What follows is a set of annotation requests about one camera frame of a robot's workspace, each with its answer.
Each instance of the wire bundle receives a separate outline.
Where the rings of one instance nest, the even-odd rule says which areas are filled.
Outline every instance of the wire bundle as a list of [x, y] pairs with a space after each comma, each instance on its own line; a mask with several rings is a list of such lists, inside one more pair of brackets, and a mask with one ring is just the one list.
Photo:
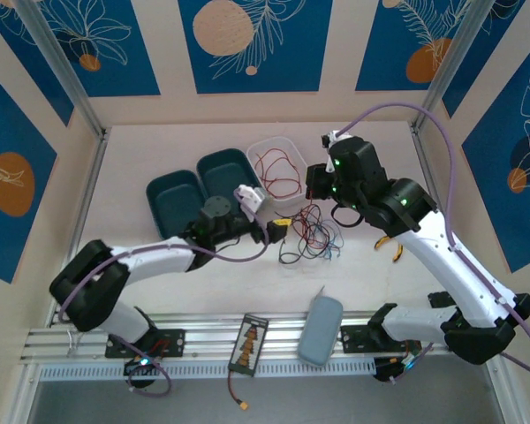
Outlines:
[[331, 260], [333, 255], [340, 255], [344, 247], [344, 237], [336, 223], [324, 220], [318, 205], [310, 202], [293, 216], [282, 216], [291, 219], [291, 227], [299, 236], [297, 252], [285, 252], [286, 239], [279, 247], [279, 262], [291, 265], [300, 259], [323, 258]]
[[[264, 160], [267, 158], [268, 155], [277, 153], [280, 156], [273, 160], [269, 165], [265, 165]], [[302, 193], [302, 182], [300, 181], [300, 173], [297, 167], [294, 165], [294, 163], [291, 162], [291, 159], [286, 154], [286, 152], [280, 148], [270, 148], [267, 152], [263, 154], [263, 156], [257, 155], [259, 157], [259, 160], [255, 163], [255, 170], [257, 171], [259, 167], [261, 167], [261, 172], [259, 172], [259, 180], [263, 184], [263, 188], [267, 191], [267, 193], [273, 197], [274, 199], [277, 199], [278, 201], [281, 201], [283, 199], [288, 199], [295, 194]], [[271, 169], [274, 166], [278, 166], [279, 164], [287, 162], [289, 166], [294, 170], [295, 176], [294, 178], [289, 177], [270, 177], [269, 173], [271, 172]], [[292, 182], [295, 184], [295, 189], [290, 193], [275, 193], [274, 190], [271, 188], [277, 183], [281, 182]]]

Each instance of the white table surface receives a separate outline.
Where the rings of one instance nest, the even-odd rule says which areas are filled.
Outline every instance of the white table surface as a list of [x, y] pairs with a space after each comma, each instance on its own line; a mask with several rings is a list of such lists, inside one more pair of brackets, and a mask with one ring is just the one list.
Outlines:
[[[307, 164], [325, 162], [321, 135], [345, 123], [122, 125], [111, 129], [81, 240], [103, 239], [109, 246], [137, 246], [160, 240], [145, 194], [148, 183], [174, 170], [195, 170], [198, 160], [223, 148], [243, 151], [276, 135], [291, 139]], [[418, 156], [406, 122], [364, 122], [353, 134], [375, 144], [389, 178], [407, 177], [424, 184]], [[319, 201], [329, 217], [333, 201]], [[289, 208], [296, 211], [299, 207]], [[338, 211], [350, 222], [351, 211]], [[272, 211], [265, 211], [270, 219]], [[340, 257], [327, 261], [278, 263], [278, 245], [258, 260], [232, 264], [213, 260], [186, 274], [158, 276], [126, 288], [121, 299], [148, 313], [244, 313], [307, 311], [312, 297], [324, 293], [340, 300], [345, 310], [376, 310], [392, 301], [425, 306], [426, 295], [440, 285], [409, 252], [392, 262], [397, 248], [380, 251], [374, 244], [382, 232], [363, 223], [344, 230]], [[244, 257], [259, 251], [249, 236], [223, 251]]]

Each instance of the white plastic container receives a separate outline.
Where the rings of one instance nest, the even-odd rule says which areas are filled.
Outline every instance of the white plastic container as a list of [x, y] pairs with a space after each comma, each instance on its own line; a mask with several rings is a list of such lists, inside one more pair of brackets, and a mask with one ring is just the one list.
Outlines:
[[[286, 153], [286, 157], [294, 165], [294, 169], [284, 159], [283, 152]], [[267, 180], [281, 179], [269, 186], [270, 193], [268, 195], [271, 199], [271, 204], [275, 208], [286, 208], [287, 206], [301, 203], [305, 199], [307, 192], [307, 163], [304, 162], [304, 159], [294, 144], [292, 144], [292, 141], [286, 137], [273, 137], [272, 139], [253, 144], [247, 150], [246, 155], [257, 178], [266, 191], [268, 184], [263, 181], [263, 177], [268, 168]], [[260, 157], [263, 158], [263, 167], [261, 167]], [[282, 180], [283, 178], [299, 180], [300, 188], [296, 182]]]

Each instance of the wall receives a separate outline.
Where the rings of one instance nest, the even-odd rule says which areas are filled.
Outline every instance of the wall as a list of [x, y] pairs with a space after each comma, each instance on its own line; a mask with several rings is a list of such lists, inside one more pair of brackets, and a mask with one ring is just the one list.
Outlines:
[[[396, 100], [421, 102], [425, 90], [356, 93], [377, 2], [334, 0], [317, 93], [236, 93], [198, 95], [178, 2], [134, 1], [161, 96], [93, 98], [103, 122], [112, 124], [340, 121], [368, 106]], [[408, 110], [383, 112], [389, 119]]]
[[[468, 4], [59, 0], [36, 6], [110, 126], [340, 121], [379, 102], [421, 102]], [[43, 86], [50, 70], [34, 59], [36, 47], [1, 1], [0, 33], [44, 93], [58, 89]], [[51, 104], [66, 121], [71, 105], [58, 96]], [[385, 110], [377, 117], [407, 119], [413, 112]]]
[[[48, 285], [68, 248], [96, 141], [78, 113], [73, 114], [68, 127], [64, 125], [1, 35], [0, 85], [57, 154], [21, 261], [11, 281], [0, 278], [1, 402], [28, 329], [43, 325], [50, 303]], [[12, 128], [17, 125], [19, 121], [11, 122]], [[36, 178], [40, 172], [34, 166]]]
[[[491, 103], [501, 93], [529, 53], [530, 0], [527, 0], [452, 118], [449, 118], [442, 104], [437, 108], [436, 113], [446, 124], [455, 144], [458, 159], [458, 184], [453, 206], [454, 230], [468, 248], [475, 253], [475, 256], [504, 284], [511, 287], [515, 292], [530, 293], [530, 264], [513, 273], [510, 272], [480, 190], [473, 178], [472, 169], [461, 148], [475, 126], [480, 123]], [[511, 98], [506, 103], [506, 109], [512, 107], [513, 103], [516, 104], [516, 109], [519, 109], [520, 101], [520, 96]], [[498, 117], [495, 126], [498, 127], [500, 133], [505, 131], [503, 116]], [[503, 153], [501, 141], [496, 140], [496, 137], [496, 133], [491, 133], [489, 137], [485, 136], [482, 140], [482, 143], [488, 143], [487, 146], [491, 146], [490, 154], [492, 157], [497, 157]], [[440, 197], [442, 201], [445, 201], [450, 167], [443, 140], [434, 126], [428, 124], [422, 133], [422, 141], [428, 152], [428, 160], [438, 191], [441, 194]], [[499, 195], [502, 190], [507, 188], [506, 184], [506, 178], [498, 181]], [[514, 206], [512, 202], [507, 202], [505, 209], [510, 212]], [[518, 331], [517, 339], [509, 347], [509, 352], [530, 363], [530, 342], [521, 330]], [[526, 395], [530, 400], [530, 374], [519, 368], [515, 368], [515, 370], [523, 382]]]

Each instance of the beige circle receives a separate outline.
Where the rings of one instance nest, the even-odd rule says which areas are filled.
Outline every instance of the beige circle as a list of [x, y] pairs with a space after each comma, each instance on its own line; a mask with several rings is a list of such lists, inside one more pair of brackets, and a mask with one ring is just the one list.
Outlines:
[[229, 56], [245, 49], [254, 38], [251, 18], [231, 0], [212, 0], [194, 17], [194, 38], [213, 56]]
[[[34, 3], [41, 2], [42, 0], [34, 0]], [[14, 7], [14, 5], [11, 3], [11, 0], [0, 0], [0, 4], [9, 7], [10, 9]]]
[[382, 5], [388, 9], [391, 7], [397, 7], [403, 0], [382, 0]]

